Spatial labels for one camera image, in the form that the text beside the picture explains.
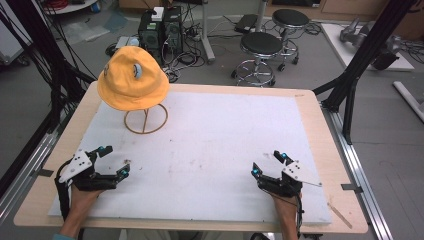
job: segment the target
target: hat stand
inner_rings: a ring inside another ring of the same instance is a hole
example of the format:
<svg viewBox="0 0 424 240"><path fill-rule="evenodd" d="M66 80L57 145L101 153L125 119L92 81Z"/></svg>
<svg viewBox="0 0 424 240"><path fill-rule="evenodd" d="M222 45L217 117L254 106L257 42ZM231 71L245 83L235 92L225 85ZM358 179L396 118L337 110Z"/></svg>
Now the hat stand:
<svg viewBox="0 0 424 240"><path fill-rule="evenodd" d="M163 109L163 111L165 111L165 120L163 121L163 123L159 127L155 128L155 129L153 129L151 131L146 131L146 124L147 124L147 119L149 117L149 110L150 110L150 108L143 109L143 112L144 112L144 123L143 123L143 129L142 129L142 131L136 131L136 130L132 129L129 126L128 122L127 122L129 113L130 112L134 112L134 111L128 111L127 113L125 113L125 117L124 117L125 127L128 130L130 130L131 132L136 133L136 134L150 134L150 133L154 133L157 130L161 129L165 125L166 121L168 120L168 111L166 110L165 106L163 106L162 104L158 104L157 106L161 107Z"/></svg>

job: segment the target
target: hat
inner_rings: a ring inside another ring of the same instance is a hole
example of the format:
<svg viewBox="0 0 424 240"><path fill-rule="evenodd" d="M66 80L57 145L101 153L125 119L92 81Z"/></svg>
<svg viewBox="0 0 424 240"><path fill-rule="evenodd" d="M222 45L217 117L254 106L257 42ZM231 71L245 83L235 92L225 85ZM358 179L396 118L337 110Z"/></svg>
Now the hat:
<svg viewBox="0 0 424 240"><path fill-rule="evenodd" d="M109 106L134 111L165 99L169 80L156 60L136 46L121 47L100 73L97 91Z"/></svg>

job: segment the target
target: white foam board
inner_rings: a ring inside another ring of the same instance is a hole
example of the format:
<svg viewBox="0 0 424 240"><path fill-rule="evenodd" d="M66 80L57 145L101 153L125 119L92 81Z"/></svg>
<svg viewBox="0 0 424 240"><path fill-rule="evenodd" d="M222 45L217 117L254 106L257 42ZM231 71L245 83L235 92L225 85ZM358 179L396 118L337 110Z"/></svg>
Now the white foam board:
<svg viewBox="0 0 424 240"><path fill-rule="evenodd" d="M99 197L90 216L276 222L271 197L250 173L253 162L280 177L278 150L319 176L294 98L170 92L163 105L168 121L148 135L130 132L124 112L100 105L80 149L112 145L114 151L97 160L97 172L114 173L126 159L131 171ZM154 109L148 128L164 117ZM134 121L139 117L132 113L130 124L141 126ZM302 192L303 222L331 223L323 188L304 184ZM60 215L57 198L49 215Z"/></svg>

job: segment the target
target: white box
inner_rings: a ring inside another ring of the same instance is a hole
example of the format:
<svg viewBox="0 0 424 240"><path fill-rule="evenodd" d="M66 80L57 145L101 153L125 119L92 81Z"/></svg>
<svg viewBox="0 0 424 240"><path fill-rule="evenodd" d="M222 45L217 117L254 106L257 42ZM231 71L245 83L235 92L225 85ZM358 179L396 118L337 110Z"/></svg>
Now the white box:
<svg viewBox="0 0 424 240"><path fill-rule="evenodd" d="M163 7L154 7L153 10L156 12L152 14L152 21L161 22L163 19Z"/></svg>

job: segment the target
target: round stool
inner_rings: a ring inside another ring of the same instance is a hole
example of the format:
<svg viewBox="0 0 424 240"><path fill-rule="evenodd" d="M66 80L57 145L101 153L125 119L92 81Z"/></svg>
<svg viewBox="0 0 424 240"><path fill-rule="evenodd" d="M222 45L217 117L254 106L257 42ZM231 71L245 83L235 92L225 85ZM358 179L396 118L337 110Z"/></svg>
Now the round stool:
<svg viewBox="0 0 424 240"><path fill-rule="evenodd" d="M264 84L274 86L274 72L263 60L278 56L283 49L282 42L269 33L252 32L241 38L240 48L255 59L240 63L233 71L231 77L237 78L237 86L241 81L260 87Z"/></svg>
<svg viewBox="0 0 424 240"><path fill-rule="evenodd" d="M285 67L284 61L287 56L296 54L292 63L297 64L299 61L299 47L293 41L288 39L287 36L289 31L303 29L306 24L309 23L309 18L305 14L293 9L280 9L272 14L272 21L275 25L283 28L283 32L280 33L280 36L281 41L283 42L283 51L281 52L281 55L284 57L283 63L278 66L278 70L283 71Z"/></svg>

